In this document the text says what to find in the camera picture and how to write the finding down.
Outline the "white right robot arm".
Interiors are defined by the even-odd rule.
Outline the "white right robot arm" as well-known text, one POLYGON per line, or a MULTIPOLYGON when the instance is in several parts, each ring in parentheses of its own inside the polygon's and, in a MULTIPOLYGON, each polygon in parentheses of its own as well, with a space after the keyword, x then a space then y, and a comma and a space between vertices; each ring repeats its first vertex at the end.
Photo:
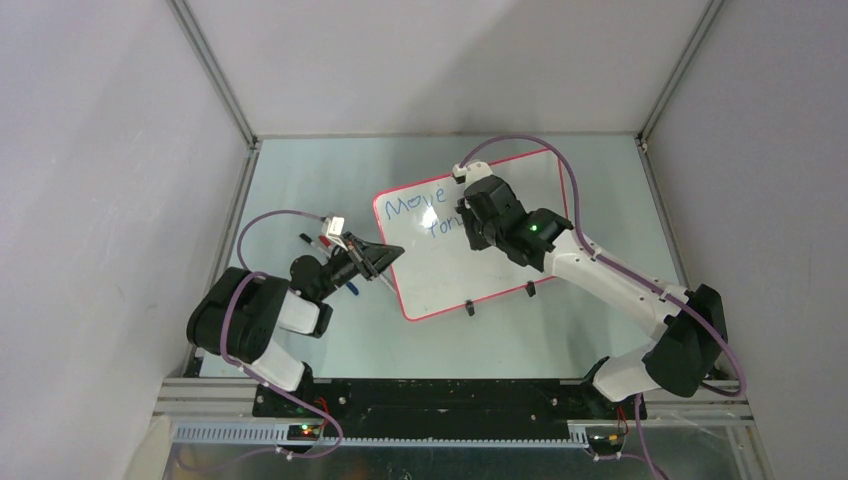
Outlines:
POLYGON ((585 411, 606 418, 623 400, 663 389, 691 397, 726 339, 720 295, 647 279, 606 256, 573 223, 546 208, 528 211, 503 179, 467 181, 456 205, 471 249, 494 247, 513 263, 571 282, 625 313, 650 341, 592 367, 585 411))

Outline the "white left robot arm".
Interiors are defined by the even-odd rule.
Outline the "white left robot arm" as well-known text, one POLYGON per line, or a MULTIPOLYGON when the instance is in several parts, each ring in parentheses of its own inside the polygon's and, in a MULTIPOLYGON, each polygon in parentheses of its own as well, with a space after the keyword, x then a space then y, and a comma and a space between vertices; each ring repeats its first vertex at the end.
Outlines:
POLYGON ((341 240, 324 261, 311 255, 295 259, 288 278, 227 268, 189 317, 188 342, 279 387, 277 402, 290 415, 308 414, 316 403, 315 388, 303 381, 311 368, 284 349, 283 336, 321 337, 333 314, 326 299, 357 276, 376 279, 405 253, 401 246, 364 241, 350 232, 341 240))

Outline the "pink framed whiteboard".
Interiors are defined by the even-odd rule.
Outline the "pink framed whiteboard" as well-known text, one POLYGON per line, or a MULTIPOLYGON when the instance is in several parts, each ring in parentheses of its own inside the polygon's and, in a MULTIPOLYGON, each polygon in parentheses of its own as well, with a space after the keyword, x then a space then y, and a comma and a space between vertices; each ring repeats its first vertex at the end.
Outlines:
MULTIPOLYGON (((538 149, 494 161, 493 173, 504 179, 528 211, 567 209, 564 169, 555 155, 538 149)), ((496 248, 474 251, 456 211, 463 185, 442 175, 378 193, 373 212, 383 243, 404 254, 391 265, 403 316, 419 321, 467 302, 478 303, 522 290, 547 276, 520 267, 496 248)))

